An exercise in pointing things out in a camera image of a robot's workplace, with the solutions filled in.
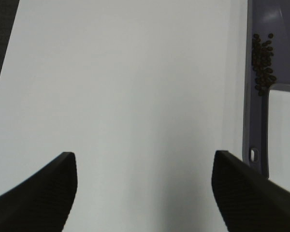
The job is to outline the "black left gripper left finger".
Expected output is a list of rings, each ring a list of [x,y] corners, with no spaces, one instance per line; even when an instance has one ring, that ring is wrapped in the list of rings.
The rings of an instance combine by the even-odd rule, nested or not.
[[[0,232],[61,232],[77,192],[73,152],[63,152],[0,195]]]

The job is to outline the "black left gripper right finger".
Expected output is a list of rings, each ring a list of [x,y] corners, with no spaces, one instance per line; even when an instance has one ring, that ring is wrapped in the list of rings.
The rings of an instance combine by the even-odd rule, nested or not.
[[[216,151],[211,186],[230,232],[290,232],[290,192],[228,151]]]

